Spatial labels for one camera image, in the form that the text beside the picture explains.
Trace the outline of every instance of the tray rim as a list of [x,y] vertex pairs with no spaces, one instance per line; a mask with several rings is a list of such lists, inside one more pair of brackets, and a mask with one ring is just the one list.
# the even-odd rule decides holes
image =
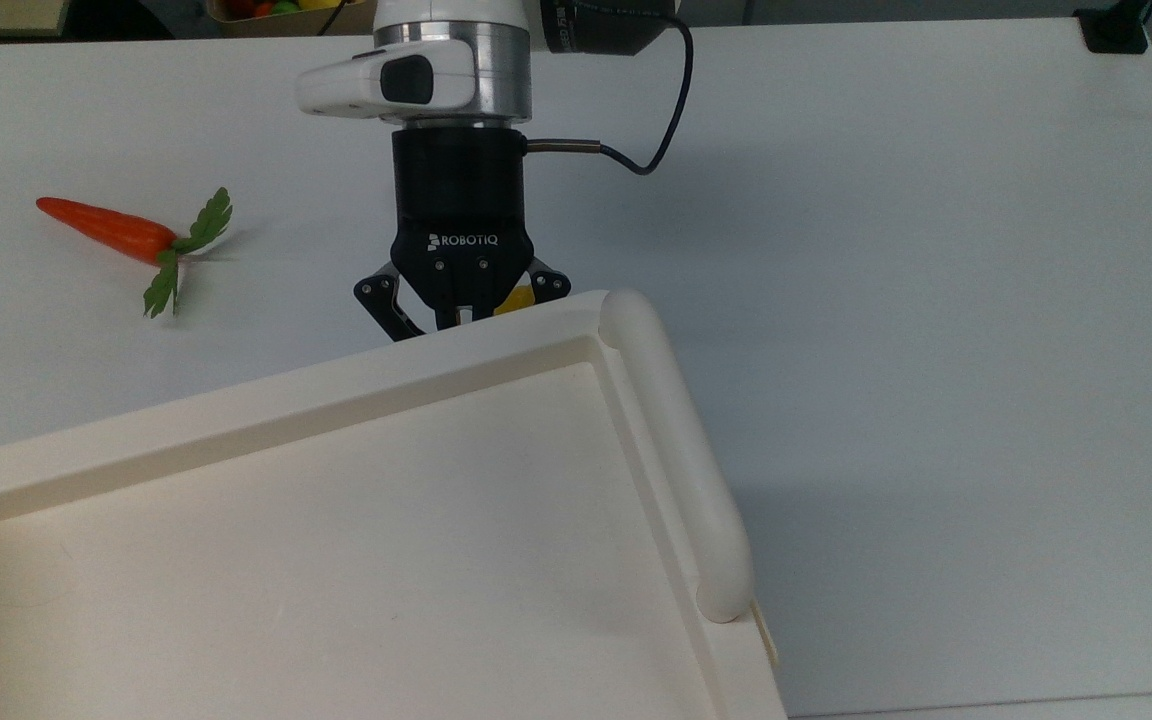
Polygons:
[[[652,467],[636,475],[662,476],[666,502],[681,520],[654,521],[667,537],[659,537],[660,528],[653,535],[661,551],[675,555],[667,564],[685,575],[679,602],[699,619],[685,624],[698,661],[708,667],[705,684],[718,715],[748,717],[738,711],[748,705],[756,717],[767,697],[781,707],[771,674],[774,649],[753,604],[744,525],[659,316],[637,291],[582,293],[1,446],[0,520],[573,363],[594,366],[627,460],[639,469]],[[626,445],[628,435],[635,438],[632,447]],[[662,505],[660,497],[655,500]],[[760,659],[755,667],[749,667],[751,644]],[[723,666],[722,657],[744,660]],[[734,687],[744,692],[733,692]]]

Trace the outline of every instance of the white table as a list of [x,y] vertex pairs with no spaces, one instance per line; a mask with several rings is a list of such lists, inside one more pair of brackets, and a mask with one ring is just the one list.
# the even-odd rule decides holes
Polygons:
[[[577,290],[662,311],[787,710],[1152,694],[1152,50],[1066,18],[696,40],[657,176],[526,159],[526,221]],[[0,46],[0,444],[387,342],[349,288],[392,241],[389,128],[291,101],[364,45]],[[525,131],[645,158],[680,45],[536,56]],[[33,209],[184,229],[219,184],[232,262],[166,323],[152,270]]]

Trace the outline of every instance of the black cable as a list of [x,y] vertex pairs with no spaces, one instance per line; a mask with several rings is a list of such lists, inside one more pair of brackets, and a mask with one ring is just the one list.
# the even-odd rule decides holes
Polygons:
[[687,92],[691,90],[691,67],[695,59],[695,46],[691,40],[691,31],[690,29],[687,29],[687,25],[682,22],[682,20],[673,17],[673,15],[644,10],[602,8],[600,5],[584,3],[584,1],[581,0],[576,0],[575,6],[576,8],[608,15],[628,15],[628,17],[636,18],[658,18],[675,26],[679,32],[681,32],[682,44],[684,44],[684,61],[682,61],[682,83],[679,86],[679,99],[675,105],[673,105],[673,115],[669,118],[669,127],[666,128],[664,137],[660,138],[660,146],[657,147],[655,154],[652,156],[652,161],[646,165],[636,164],[635,160],[628,159],[627,156],[620,150],[604,145],[599,141],[541,138],[540,141],[528,141],[526,152],[600,152],[600,154],[607,156],[608,158],[624,165],[631,173],[639,174],[639,176],[647,176],[657,169],[657,165],[660,164],[660,160],[664,159],[664,154],[666,154],[666,151],[669,150],[669,142],[673,141],[673,134],[679,129],[679,120],[682,119],[682,109],[687,106]]
[[321,37],[328,32],[328,29],[332,26],[332,23],[335,22],[335,18],[338,18],[340,10],[343,10],[344,3],[348,3],[348,1],[349,0],[340,0],[340,3],[338,3],[338,8],[335,8],[335,10],[332,10],[332,17],[328,17],[328,22],[323,23],[323,28],[320,29],[319,35],[317,36]]

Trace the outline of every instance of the white tray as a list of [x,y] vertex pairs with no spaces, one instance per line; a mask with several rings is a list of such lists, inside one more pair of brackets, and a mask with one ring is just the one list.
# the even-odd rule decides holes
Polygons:
[[0,448],[3,720],[785,717],[752,600],[637,293]]

